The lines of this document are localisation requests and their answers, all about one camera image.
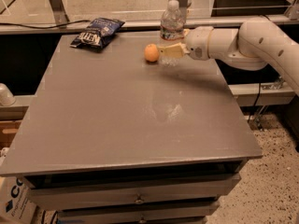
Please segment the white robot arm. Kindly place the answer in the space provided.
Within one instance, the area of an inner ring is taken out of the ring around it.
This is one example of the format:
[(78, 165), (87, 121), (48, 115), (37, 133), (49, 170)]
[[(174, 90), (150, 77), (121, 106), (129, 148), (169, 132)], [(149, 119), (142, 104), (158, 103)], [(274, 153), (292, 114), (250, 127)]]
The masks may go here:
[(251, 18), (238, 29), (199, 26), (189, 30), (183, 41), (157, 49), (162, 56), (216, 59), (249, 71), (269, 64), (299, 95), (299, 44), (265, 17)]

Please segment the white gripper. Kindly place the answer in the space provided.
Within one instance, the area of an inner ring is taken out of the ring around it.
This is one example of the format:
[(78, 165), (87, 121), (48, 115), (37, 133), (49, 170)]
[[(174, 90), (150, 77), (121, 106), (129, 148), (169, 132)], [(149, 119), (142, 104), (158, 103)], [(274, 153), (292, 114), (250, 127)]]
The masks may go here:
[(170, 46), (158, 46), (160, 54), (171, 58), (182, 58), (189, 54), (195, 60), (206, 61), (208, 56), (208, 41), (214, 28), (199, 26), (195, 29), (184, 29), (185, 44), (179, 42)]

